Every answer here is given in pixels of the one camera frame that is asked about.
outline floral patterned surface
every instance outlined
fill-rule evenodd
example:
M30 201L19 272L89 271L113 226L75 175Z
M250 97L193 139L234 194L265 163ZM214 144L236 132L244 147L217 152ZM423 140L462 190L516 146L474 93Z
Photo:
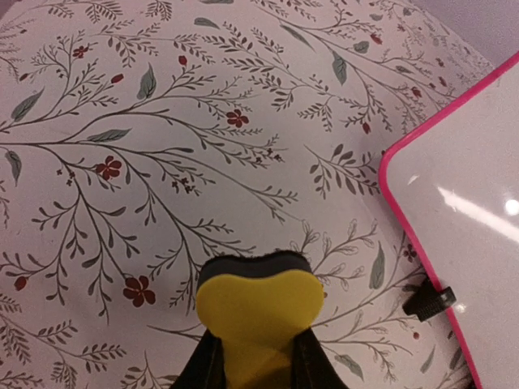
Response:
M303 252L351 388L462 389L384 149L491 66L404 0L26 0L0 23L0 387L167 388L200 267Z

